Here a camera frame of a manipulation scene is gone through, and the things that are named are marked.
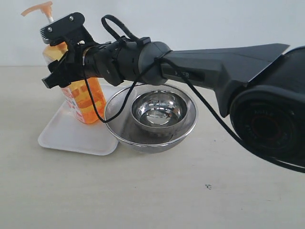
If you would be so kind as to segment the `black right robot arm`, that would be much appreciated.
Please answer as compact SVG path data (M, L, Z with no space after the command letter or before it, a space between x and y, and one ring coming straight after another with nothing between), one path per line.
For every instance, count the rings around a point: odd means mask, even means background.
M173 51L163 42L113 32L97 43L83 26L41 29L46 44L67 51L48 65L48 88L103 78L118 86L187 84L246 150L277 166L305 171L305 49L287 44Z

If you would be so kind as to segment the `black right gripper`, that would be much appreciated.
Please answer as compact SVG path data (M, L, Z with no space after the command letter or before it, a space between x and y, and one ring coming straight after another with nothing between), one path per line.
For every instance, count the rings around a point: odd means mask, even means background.
M72 82L89 78L103 78L113 86L119 85L117 61L119 40L97 43L84 26L63 36L68 51L48 64L50 74L42 79L48 89L65 88Z

